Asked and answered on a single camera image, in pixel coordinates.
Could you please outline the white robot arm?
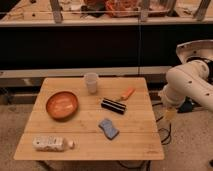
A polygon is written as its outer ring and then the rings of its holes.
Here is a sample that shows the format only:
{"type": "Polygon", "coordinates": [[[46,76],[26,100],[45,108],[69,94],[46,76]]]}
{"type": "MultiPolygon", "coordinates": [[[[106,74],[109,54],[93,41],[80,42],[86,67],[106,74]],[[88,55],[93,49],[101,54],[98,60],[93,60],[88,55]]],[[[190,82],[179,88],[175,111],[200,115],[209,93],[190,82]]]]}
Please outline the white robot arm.
{"type": "Polygon", "coordinates": [[[209,66],[202,60],[193,60],[167,71],[167,84],[158,93],[167,121],[175,116],[187,97],[213,112],[213,85],[207,81],[209,74],[209,66]]]}

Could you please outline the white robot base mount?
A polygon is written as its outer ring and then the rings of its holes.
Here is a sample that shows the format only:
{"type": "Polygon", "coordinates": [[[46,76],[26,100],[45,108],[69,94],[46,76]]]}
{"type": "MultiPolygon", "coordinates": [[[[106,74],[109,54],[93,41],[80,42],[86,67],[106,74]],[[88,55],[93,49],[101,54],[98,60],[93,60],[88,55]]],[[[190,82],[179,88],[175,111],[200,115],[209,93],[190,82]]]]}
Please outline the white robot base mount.
{"type": "Polygon", "coordinates": [[[176,47],[176,55],[182,63],[195,59],[213,61],[213,40],[195,40],[179,44],[176,47]]]}

